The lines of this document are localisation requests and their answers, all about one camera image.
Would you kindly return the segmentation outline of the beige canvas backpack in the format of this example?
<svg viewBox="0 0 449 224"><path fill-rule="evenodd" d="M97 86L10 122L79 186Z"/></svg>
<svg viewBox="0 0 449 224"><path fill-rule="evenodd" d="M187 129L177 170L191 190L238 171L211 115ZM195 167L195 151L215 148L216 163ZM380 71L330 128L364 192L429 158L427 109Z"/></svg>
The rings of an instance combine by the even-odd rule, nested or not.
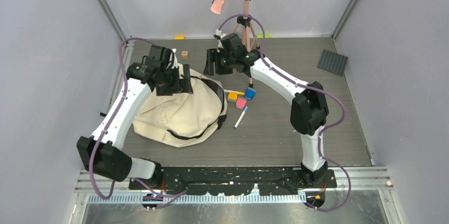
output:
<svg viewBox="0 0 449 224"><path fill-rule="evenodd" d="M139 109L131 128L147 139L181 148L207 140L226 119L222 84L190 70L193 94L158 97L152 93Z"/></svg>

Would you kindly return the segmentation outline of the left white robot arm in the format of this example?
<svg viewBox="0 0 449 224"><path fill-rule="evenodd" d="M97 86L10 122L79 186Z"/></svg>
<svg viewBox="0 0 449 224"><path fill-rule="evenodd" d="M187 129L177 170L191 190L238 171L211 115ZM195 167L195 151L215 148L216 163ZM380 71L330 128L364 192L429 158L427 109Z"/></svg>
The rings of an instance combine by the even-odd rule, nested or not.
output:
<svg viewBox="0 0 449 224"><path fill-rule="evenodd" d="M152 46L141 62L132 63L125 72L124 84L111 110L89 137L80 137L77 149L86 170L116 182L141 178L150 189L162 183L160 164L133 158L122 148L129 128L145 100L193 92L189 65L178 65L176 50Z"/></svg>

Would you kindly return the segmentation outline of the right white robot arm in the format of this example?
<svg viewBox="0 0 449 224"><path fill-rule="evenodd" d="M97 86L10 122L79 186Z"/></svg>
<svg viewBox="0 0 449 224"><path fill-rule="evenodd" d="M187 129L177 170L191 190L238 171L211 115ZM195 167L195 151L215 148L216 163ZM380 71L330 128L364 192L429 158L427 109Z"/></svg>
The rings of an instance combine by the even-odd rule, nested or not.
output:
<svg viewBox="0 0 449 224"><path fill-rule="evenodd" d="M328 163L322 155L321 134L329 113L327 101L318 82L299 80L272 63L259 49L247 50L235 34L215 34L218 47L207 50L203 73L212 76L234 71L258 80L285 98L291 106L290 123L300 134L301 181L316 187L324 179Z"/></svg>

